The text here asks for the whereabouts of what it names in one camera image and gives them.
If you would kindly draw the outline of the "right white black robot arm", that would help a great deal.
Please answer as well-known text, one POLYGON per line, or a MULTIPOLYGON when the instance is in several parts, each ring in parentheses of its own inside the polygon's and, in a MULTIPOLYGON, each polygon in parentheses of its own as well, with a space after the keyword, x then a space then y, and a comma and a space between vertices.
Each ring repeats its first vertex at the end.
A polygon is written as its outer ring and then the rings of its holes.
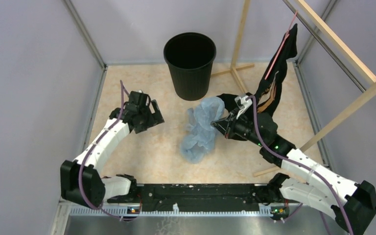
POLYGON ((211 125, 227 139, 240 138, 260 146, 266 161, 304 180, 276 174, 267 189, 272 201, 297 201, 330 216, 351 235, 364 234, 376 215, 375 186, 347 179, 314 161, 277 133, 278 125, 269 114, 258 114, 257 121, 232 111, 211 125))

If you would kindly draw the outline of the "light blue plastic trash bag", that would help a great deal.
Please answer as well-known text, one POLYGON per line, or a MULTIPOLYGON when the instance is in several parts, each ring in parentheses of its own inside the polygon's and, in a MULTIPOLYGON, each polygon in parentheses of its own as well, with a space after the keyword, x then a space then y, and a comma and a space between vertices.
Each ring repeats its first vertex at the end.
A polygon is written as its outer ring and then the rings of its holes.
POLYGON ((197 164, 215 148, 217 130, 211 122, 224 114, 225 104, 219 97, 203 98, 201 102, 187 109, 187 134, 180 143, 180 152, 191 164, 197 164))

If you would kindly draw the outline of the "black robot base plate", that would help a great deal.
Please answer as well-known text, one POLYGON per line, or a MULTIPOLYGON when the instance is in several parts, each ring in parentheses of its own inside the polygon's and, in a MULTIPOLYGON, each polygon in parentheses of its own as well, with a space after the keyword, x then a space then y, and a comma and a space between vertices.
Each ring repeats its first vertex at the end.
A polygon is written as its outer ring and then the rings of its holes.
POLYGON ((266 184, 138 184, 110 204, 137 204, 143 212, 257 212, 271 203, 284 203, 280 191, 266 184))

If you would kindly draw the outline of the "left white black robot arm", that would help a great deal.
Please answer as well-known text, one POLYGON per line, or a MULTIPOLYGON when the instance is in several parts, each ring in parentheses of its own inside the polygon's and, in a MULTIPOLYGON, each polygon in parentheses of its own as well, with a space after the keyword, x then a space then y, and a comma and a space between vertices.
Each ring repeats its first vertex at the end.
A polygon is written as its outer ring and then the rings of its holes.
POLYGON ((110 113, 93 142, 74 160, 61 164, 61 198, 90 209, 99 209, 104 201, 115 197, 134 201, 138 190, 133 176, 101 177, 100 172, 125 137, 162 123, 164 118, 157 101, 141 91, 131 91, 123 107, 110 113))

